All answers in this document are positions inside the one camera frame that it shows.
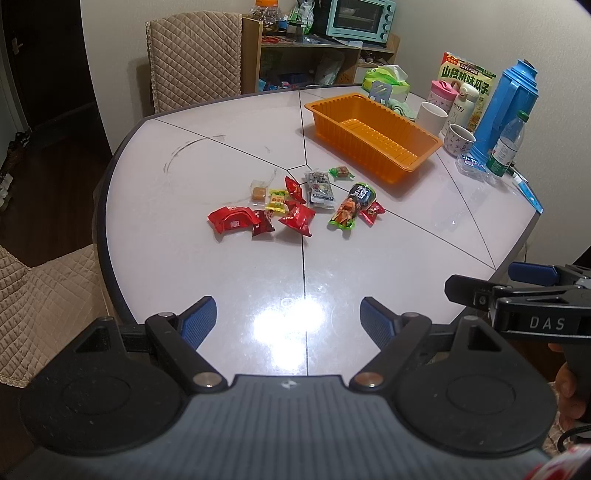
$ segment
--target metal bolt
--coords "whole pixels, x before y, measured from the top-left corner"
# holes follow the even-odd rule
[[[353,380],[358,385],[368,388],[379,387],[384,383],[384,378],[375,372],[363,372],[354,376]]]
[[[201,372],[193,377],[196,385],[205,388],[212,388],[222,383],[222,376],[215,372]]]

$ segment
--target green bottle cap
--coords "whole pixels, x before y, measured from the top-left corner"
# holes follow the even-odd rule
[[[517,118],[521,118],[525,123],[530,119],[530,116],[525,113],[523,110],[517,111]]]

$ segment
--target beige wall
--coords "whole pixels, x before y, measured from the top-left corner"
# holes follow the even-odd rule
[[[421,96],[445,50],[497,74],[523,58],[537,68],[540,98],[516,158],[545,208],[527,260],[576,260],[591,245],[589,14],[574,0],[397,0],[394,22],[397,63]]]
[[[294,2],[280,0],[289,9]],[[181,12],[248,12],[254,0],[81,0],[82,26],[96,101],[111,150],[154,113],[145,23]]]

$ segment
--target white table top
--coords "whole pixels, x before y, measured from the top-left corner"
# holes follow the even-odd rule
[[[198,351],[229,382],[237,373],[348,382],[378,351],[359,322],[365,296],[450,323],[462,307],[447,301],[447,278],[490,278],[537,214],[510,184],[461,175],[442,149],[394,186],[358,170],[315,138],[304,108],[350,92],[363,90],[246,96],[141,123],[113,158],[98,218],[101,267],[119,314],[142,323],[211,295],[217,324]],[[408,98],[414,109],[420,102]],[[373,227],[358,219],[350,232],[333,231],[331,213],[318,211],[311,238],[274,219],[274,233],[252,239],[249,230],[219,236],[207,221],[224,205],[249,205],[251,181],[275,170],[271,188],[284,188],[286,174],[303,183],[306,171],[339,165],[375,187],[387,212]],[[334,183],[339,203],[352,184]]]

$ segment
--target hand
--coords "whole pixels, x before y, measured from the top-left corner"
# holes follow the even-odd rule
[[[553,352],[561,352],[562,347],[557,343],[549,343],[548,347]],[[567,364],[564,364],[556,374],[556,382],[554,384],[559,393],[558,397],[558,411],[560,415],[558,422],[563,430],[570,430],[574,427],[574,421],[581,418],[587,409],[585,402],[574,396],[577,390],[577,379],[572,373]]]

